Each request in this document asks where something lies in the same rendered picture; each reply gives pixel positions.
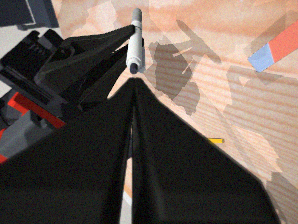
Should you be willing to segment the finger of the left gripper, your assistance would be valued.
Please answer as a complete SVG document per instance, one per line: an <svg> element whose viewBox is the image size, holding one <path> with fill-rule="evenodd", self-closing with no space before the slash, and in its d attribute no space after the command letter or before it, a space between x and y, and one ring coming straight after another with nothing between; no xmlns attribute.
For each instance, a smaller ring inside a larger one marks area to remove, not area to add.
<svg viewBox="0 0 298 224"><path fill-rule="evenodd" d="M107 58L135 33L133 24L103 34L66 38L39 72L60 94Z"/></svg>
<svg viewBox="0 0 298 224"><path fill-rule="evenodd" d="M128 45L110 54L88 72L77 108L85 113L106 100L117 79L127 68Z"/></svg>

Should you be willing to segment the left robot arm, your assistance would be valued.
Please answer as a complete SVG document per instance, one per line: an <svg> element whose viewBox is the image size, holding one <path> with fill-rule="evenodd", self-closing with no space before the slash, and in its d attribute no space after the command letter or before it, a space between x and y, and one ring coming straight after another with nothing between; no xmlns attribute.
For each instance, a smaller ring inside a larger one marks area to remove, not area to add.
<svg viewBox="0 0 298 224"><path fill-rule="evenodd" d="M0 139L0 155L7 159L57 130L32 110L27 111L12 125L4 120L0 111L0 131L4 128L7 129Z"/></svg>

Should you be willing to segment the grey ballpoint pen barrel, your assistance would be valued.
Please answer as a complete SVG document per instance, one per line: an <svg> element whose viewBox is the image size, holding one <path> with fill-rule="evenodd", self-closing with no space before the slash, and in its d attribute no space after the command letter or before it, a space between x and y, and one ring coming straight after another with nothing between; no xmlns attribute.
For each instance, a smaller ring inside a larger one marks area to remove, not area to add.
<svg viewBox="0 0 298 224"><path fill-rule="evenodd" d="M126 64L131 74L145 71L145 46L142 47L142 11L135 8L132 13L132 22L135 33L129 38Z"/></svg>

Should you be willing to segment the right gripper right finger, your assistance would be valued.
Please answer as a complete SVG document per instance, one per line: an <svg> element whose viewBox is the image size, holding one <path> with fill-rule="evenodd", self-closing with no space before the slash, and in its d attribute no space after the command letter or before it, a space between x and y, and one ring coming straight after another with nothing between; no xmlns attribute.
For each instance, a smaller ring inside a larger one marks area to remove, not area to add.
<svg viewBox="0 0 298 224"><path fill-rule="evenodd" d="M262 181L135 78L132 224L282 224Z"/></svg>

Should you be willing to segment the red and blue eraser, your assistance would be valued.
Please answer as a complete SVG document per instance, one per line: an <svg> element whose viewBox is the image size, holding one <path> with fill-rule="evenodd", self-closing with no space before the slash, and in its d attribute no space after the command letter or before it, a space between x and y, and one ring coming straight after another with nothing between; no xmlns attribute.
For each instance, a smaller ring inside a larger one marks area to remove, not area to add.
<svg viewBox="0 0 298 224"><path fill-rule="evenodd" d="M298 20L248 58L260 73L298 48Z"/></svg>

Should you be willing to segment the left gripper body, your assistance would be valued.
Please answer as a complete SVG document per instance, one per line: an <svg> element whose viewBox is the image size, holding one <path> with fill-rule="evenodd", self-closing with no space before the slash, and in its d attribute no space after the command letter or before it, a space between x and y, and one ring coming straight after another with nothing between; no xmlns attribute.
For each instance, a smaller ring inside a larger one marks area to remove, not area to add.
<svg viewBox="0 0 298 224"><path fill-rule="evenodd" d="M9 125L32 110L58 129L84 113L76 104L88 73L60 94L44 84L39 72L64 39L52 29L39 34L32 30L0 59L0 81L12 88L0 111Z"/></svg>

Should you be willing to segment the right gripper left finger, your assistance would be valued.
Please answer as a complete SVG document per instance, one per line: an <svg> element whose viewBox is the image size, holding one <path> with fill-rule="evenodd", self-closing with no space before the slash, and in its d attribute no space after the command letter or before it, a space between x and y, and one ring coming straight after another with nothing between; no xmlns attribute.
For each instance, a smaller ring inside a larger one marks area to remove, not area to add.
<svg viewBox="0 0 298 224"><path fill-rule="evenodd" d="M0 224L120 224L134 94L130 77L0 163Z"/></svg>

